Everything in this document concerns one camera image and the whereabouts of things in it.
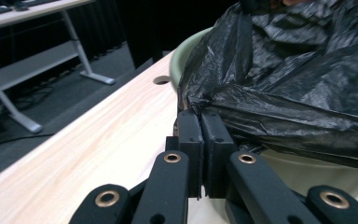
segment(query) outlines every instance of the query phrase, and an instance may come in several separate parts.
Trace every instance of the wooden table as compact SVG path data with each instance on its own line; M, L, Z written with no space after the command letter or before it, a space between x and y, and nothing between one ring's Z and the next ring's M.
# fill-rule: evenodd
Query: wooden table
M150 173L172 135L176 94L171 54L0 174L0 224L68 223L104 184L131 189ZM188 223L227 223L223 200L189 200Z

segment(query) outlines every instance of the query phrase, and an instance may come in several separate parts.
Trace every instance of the black linkage arm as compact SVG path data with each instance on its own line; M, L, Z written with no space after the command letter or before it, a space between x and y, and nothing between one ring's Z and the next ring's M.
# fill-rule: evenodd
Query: black linkage arm
M187 223L187 199L226 199L230 223L358 224L358 202L328 186L302 196L252 152L239 151L220 117L211 111L178 114L178 136L167 137L149 178L127 191L104 185L93 190L70 223Z

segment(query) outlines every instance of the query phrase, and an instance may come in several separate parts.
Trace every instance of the garbage bag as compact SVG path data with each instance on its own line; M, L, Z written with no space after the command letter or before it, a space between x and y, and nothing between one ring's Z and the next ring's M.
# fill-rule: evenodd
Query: garbage bag
M358 0L230 7L191 52L178 107L215 111L238 144L358 168Z

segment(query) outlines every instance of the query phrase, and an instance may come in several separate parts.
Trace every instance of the gray carpet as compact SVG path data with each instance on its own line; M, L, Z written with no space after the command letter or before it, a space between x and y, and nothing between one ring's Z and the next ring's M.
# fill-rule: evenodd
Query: gray carpet
M0 132L0 172L139 75L152 62L135 69L128 46L124 44L90 64L94 73L112 77L116 84L109 86L82 77L79 75L82 68L78 66L72 72L42 83L37 91L17 101L16 106L24 108L22 113L43 126L42 132L29 133L3 111L0 122L6 130Z

